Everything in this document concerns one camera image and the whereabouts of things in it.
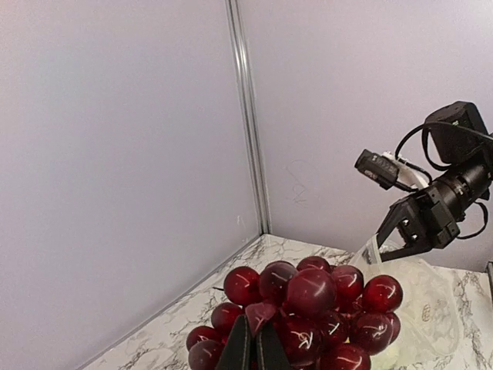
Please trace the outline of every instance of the plastic bag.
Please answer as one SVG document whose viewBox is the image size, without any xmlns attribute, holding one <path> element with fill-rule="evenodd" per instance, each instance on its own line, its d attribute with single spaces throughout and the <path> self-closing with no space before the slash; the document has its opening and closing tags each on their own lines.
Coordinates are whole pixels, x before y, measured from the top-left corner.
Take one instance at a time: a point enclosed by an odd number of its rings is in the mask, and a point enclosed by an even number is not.
<svg viewBox="0 0 493 370">
<path fill-rule="evenodd" d="M 398 248 L 387 240 L 382 251 Z M 459 318 L 450 284 L 419 257 L 382 263 L 374 235 L 351 259 L 365 281 L 387 274 L 396 278 L 404 291 L 396 311 L 401 333 L 385 351 L 372 358 L 372 367 L 381 370 L 424 362 L 453 353 L 459 341 Z"/>
</svg>

